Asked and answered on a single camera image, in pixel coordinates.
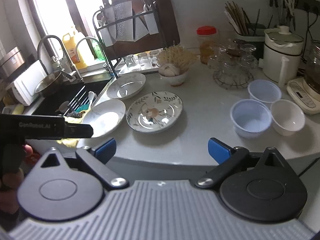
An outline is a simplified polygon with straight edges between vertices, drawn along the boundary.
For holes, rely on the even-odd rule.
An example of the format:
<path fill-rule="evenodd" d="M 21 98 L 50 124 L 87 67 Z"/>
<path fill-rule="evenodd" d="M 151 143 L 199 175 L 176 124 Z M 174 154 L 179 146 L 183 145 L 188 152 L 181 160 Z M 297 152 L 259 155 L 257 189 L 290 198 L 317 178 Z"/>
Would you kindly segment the person's left hand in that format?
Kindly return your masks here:
<path fill-rule="evenodd" d="M 33 154 L 33 149 L 29 145 L 16 146 L 7 145 L 5 147 L 6 155 L 15 157 L 18 152 L 24 152 L 26 157 Z M 24 173 L 21 168 L 16 173 L 6 173 L 2 177 L 1 186 L 6 186 L 6 191 L 1 191 L 1 211 L 13 215 L 18 211 L 17 189 L 24 179 Z"/>

